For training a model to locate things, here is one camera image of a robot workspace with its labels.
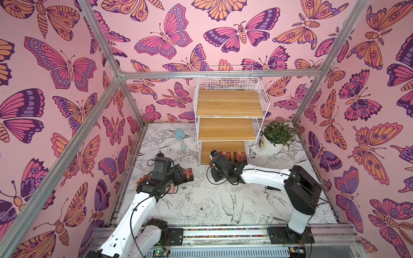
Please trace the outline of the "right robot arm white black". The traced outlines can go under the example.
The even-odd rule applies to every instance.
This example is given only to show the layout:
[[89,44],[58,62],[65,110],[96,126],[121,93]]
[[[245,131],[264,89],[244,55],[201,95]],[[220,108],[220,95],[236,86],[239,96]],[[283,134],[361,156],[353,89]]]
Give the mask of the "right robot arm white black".
[[211,175],[216,182],[259,184],[284,190],[293,206],[286,232],[303,235],[322,193],[321,185],[304,168],[294,165],[291,169],[272,169],[245,162],[235,164],[217,151],[212,151],[210,158]]

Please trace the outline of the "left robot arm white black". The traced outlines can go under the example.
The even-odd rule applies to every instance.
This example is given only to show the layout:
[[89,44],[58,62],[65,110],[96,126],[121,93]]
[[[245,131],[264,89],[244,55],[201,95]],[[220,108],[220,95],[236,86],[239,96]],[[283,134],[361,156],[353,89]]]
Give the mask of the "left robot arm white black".
[[80,258],[144,258],[153,246],[168,242],[166,221],[150,219],[147,224],[144,222],[172,187],[193,180],[193,171],[175,164],[162,153],[153,161],[153,170],[138,182],[132,203],[110,237],[97,251],[80,252]]

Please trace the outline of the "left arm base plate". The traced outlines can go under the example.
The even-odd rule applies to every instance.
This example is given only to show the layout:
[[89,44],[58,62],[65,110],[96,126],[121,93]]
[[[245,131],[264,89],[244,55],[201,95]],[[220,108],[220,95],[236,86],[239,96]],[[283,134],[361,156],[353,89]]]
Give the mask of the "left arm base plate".
[[161,238],[155,246],[182,246],[183,233],[183,228],[163,229],[161,231]]

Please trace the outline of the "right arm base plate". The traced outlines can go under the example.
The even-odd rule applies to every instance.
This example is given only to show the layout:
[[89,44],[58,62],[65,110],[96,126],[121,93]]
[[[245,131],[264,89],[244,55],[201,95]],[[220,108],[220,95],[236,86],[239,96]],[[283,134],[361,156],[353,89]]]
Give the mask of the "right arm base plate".
[[314,244],[315,240],[310,232],[310,227],[306,226],[302,234],[298,234],[286,227],[269,227],[267,229],[271,244],[283,245],[299,245],[299,244]]

